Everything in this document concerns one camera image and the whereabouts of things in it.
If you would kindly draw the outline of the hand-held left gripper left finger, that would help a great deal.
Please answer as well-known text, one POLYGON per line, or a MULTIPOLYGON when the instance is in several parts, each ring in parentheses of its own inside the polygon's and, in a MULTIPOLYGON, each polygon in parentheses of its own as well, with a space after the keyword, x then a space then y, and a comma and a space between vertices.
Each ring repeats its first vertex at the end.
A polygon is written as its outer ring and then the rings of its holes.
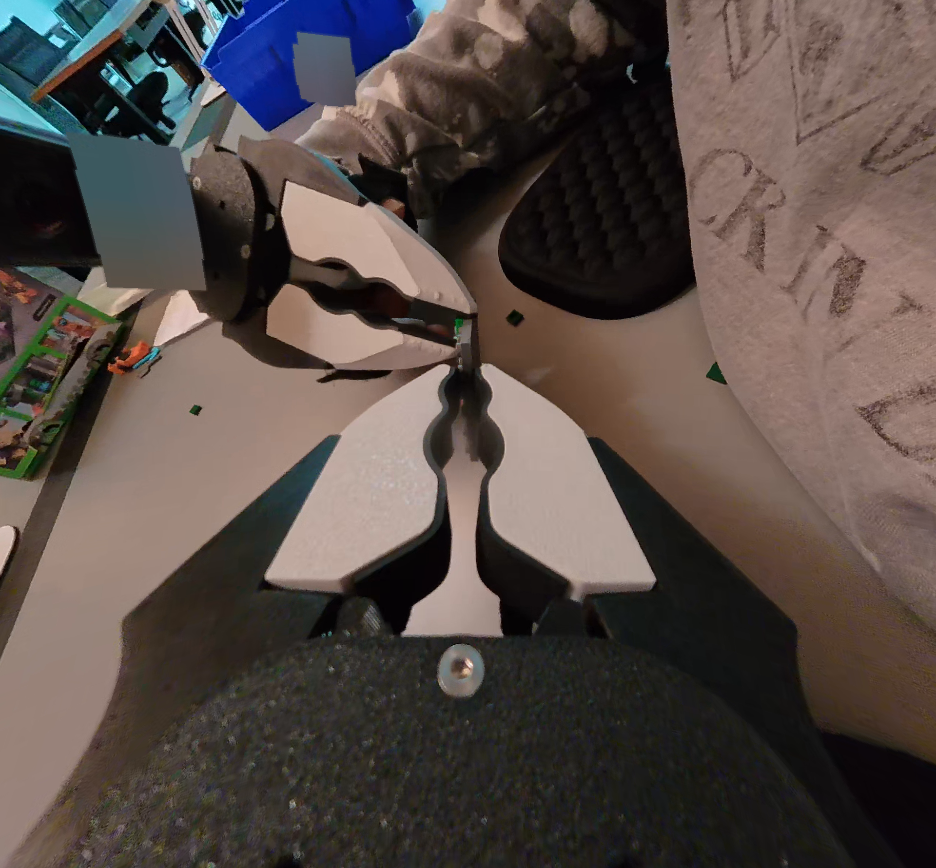
POLYGON ((264 580, 363 597, 396 634, 451 561, 451 366, 440 364, 361 413, 339 436, 264 580))

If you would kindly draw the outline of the orange and teal lego assembly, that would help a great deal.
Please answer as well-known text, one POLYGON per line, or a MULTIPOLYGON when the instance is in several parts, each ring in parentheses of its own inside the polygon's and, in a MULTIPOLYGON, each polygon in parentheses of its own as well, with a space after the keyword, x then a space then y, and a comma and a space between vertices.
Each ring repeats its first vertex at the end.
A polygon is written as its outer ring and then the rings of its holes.
POLYGON ((124 376, 142 371, 145 376, 149 367, 161 356, 162 349, 140 341, 132 347, 126 347, 107 365, 107 371, 113 375, 124 376))

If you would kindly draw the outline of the black office chair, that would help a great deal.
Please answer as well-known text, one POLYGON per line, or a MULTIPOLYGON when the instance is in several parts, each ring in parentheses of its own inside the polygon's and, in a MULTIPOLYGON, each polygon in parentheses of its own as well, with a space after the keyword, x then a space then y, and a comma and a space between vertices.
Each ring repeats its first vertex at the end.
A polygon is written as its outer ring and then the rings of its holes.
MULTIPOLYGON (((173 133, 177 124, 164 110, 169 86, 167 75, 162 70, 154 70, 134 85, 126 94, 125 100, 134 105, 153 125, 163 125, 173 133)), ((120 137, 133 138, 144 133, 142 121, 128 109, 123 109, 112 124, 115 134, 120 137)))

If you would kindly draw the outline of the brown-edged office desk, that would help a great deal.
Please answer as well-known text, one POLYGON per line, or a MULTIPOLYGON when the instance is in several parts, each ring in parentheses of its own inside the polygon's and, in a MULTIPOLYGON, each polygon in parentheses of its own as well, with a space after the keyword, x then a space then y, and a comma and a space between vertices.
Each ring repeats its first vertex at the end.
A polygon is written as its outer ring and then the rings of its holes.
POLYGON ((101 25, 92 28, 78 43, 68 51, 63 60, 37 85, 30 95, 30 101, 38 104, 67 79, 91 64, 111 45, 121 41, 124 30, 101 25))

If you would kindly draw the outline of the colourful lego box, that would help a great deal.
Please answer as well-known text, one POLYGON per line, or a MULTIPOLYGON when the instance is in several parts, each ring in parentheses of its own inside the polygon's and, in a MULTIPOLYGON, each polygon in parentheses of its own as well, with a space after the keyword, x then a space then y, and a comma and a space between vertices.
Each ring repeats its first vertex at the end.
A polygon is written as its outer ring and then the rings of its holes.
POLYGON ((23 271, 1 270, 1 476, 29 479, 123 324, 23 271))

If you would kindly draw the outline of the person's right forearm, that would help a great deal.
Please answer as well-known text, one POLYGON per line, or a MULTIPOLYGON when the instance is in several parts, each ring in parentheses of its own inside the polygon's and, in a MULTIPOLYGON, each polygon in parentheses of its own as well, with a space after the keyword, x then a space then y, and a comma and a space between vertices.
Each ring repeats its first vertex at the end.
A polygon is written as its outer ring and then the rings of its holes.
POLYGON ((546 146, 666 33, 664 0, 447 0, 298 145, 348 176, 401 176, 425 218, 463 176, 546 146))

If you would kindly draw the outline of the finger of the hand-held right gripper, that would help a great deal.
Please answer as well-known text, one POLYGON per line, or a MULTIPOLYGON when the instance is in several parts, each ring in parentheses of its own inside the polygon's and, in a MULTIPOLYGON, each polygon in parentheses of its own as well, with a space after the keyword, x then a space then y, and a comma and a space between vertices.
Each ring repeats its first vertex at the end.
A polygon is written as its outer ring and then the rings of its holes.
POLYGON ((449 261, 384 207, 353 205, 287 181, 280 217, 293 256, 307 264, 341 264, 411 300, 476 313, 474 298, 449 261))
POLYGON ((268 306, 266 333, 343 371, 418 369, 451 363, 459 353, 453 338, 424 324, 325 309, 309 289, 294 284, 282 287, 268 306))

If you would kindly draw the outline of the white crumpled paper bag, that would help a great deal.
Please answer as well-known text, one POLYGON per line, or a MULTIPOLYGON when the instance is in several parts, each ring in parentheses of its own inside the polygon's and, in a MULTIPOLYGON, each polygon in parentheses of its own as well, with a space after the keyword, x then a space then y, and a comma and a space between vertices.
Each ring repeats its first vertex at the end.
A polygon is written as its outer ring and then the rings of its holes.
POLYGON ((174 292, 157 328, 154 347, 167 347, 170 343, 211 324, 215 320, 202 312, 193 295, 187 290, 174 292))

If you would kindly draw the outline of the large dark grey lego plate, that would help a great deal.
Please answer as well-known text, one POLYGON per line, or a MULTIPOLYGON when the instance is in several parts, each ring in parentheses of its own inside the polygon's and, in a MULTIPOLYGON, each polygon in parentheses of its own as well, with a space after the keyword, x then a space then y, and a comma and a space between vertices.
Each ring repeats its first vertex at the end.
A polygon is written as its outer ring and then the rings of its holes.
POLYGON ((463 319, 471 320, 462 332, 462 336, 455 337, 455 362, 458 371, 458 387, 461 403, 460 418, 467 453, 474 463, 482 462, 481 439, 481 395, 480 376, 477 372, 479 347, 476 317, 467 316, 463 319))

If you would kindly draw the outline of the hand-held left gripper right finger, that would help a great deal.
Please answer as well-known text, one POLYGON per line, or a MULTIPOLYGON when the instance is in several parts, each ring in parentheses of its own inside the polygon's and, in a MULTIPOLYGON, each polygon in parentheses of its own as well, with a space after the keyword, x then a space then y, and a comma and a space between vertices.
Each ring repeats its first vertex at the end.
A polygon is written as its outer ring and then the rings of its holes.
POLYGON ((476 565, 508 626, 533 628, 556 601, 651 591, 656 574, 585 431, 492 364, 476 383, 476 565))

